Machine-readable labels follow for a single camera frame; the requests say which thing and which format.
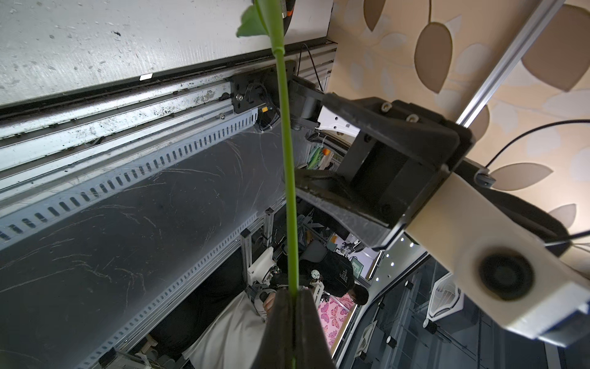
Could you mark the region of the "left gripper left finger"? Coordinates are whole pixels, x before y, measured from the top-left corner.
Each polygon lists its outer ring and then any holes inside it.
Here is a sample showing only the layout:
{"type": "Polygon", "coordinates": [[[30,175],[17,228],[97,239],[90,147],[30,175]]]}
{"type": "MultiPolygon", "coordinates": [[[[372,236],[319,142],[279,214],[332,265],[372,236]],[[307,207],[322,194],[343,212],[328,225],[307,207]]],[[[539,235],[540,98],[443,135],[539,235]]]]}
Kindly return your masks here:
{"type": "Polygon", "coordinates": [[[294,305],[288,290],[276,293],[252,368],[293,368],[294,305]]]}

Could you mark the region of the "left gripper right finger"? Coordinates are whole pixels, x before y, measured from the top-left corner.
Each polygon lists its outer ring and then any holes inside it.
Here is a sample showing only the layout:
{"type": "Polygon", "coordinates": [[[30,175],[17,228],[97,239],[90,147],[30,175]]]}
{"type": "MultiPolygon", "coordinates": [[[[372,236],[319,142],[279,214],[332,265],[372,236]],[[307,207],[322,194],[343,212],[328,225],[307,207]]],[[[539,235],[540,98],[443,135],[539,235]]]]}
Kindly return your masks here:
{"type": "Polygon", "coordinates": [[[309,290],[300,290],[294,311],[294,367],[335,368],[309,290]]]}

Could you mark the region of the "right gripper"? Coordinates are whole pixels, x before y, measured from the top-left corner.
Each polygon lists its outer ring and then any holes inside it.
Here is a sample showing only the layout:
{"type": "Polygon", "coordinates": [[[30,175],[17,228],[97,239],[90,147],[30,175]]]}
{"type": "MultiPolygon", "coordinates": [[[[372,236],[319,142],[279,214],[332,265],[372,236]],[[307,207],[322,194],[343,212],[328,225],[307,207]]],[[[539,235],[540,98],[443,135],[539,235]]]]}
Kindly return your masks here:
{"type": "Polygon", "coordinates": [[[296,193],[373,249],[399,238],[475,144],[468,128],[400,100],[349,100],[298,77],[289,99],[297,120],[326,108],[359,129],[335,172],[295,171],[296,193]]]}

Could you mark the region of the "white tulip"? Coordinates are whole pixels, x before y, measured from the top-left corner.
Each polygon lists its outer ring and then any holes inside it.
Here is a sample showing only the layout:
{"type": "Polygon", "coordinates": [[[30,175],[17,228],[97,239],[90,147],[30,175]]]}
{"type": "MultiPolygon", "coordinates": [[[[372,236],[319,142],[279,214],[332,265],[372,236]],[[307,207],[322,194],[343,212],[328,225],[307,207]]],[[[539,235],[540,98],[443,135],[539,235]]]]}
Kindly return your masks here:
{"type": "Polygon", "coordinates": [[[270,48],[277,67],[287,214],[288,282],[285,290],[290,292],[295,310],[295,302],[299,292],[295,169],[285,60],[284,23],[279,1],[255,1],[241,16],[241,25],[237,30],[237,37],[252,37],[255,35],[266,35],[270,39],[270,48]]]}

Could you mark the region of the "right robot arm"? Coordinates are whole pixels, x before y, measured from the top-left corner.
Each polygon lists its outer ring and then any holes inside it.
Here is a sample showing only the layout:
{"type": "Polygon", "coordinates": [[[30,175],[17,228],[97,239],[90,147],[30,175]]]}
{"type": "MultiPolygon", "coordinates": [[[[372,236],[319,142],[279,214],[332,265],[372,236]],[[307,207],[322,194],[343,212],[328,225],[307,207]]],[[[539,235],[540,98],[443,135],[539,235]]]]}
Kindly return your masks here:
{"type": "Polygon", "coordinates": [[[326,214],[325,226],[364,247],[387,250],[452,174],[459,175],[516,224],[544,241],[565,236],[564,225],[540,208],[493,188],[493,177],[466,158],[475,143],[469,129],[404,101],[349,100],[316,90],[308,81],[289,84],[293,122],[318,128],[358,129],[337,170],[298,169],[297,195],[326,214]]]}

